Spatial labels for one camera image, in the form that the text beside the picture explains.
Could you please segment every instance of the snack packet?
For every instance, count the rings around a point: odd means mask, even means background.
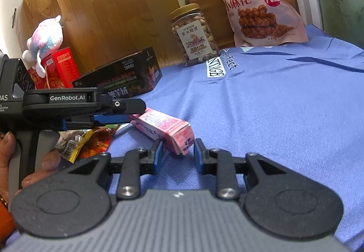
[[[74,163],[80,150],[94,132],[95,129],[60,132],[60,137],[55,148],[58,149],[61,157]]]
[[[300,15],[285,0],[223,0],[235,46],[307,42]]]
[[[118,128],[119,125],[107,125],[92,130],[60,132],[61,136],[55,147],[64,159],[74,163],[77,157],[89,158],[107,151]]]
[[[112,136],[117,129],[118,125],[98,128],[82,147],[78,157],[89,158],[98,153],[107,151]]]

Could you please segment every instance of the barcode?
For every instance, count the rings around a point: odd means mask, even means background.
[[[76,149],[78,142],[74,140],[69,140],[67,142],[66,148],[63,151],[63,156],[66,159],[70,159],[72,157],[72,152]]]

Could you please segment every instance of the wooden cabinet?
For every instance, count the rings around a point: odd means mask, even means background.
[[[183,62],[168,14],[177,0],[23,0],[16,13],[22,51],[38,24],[62,16],[64,42],[81,74],[152,46],[160,66]]]

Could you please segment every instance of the black box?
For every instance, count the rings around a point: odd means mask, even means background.
[[[72,82],[75,88],[104,87],[115,99],[150,92],[162,77],[152,47],[105,64]]]

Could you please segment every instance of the pink paper box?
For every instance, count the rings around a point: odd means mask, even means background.
[[[186,155],[194,143],[191,125],[181,119],[147,108],[144,114],[129,116],[130,123],[156,140],[163,139],[165,146],[176,154]]]

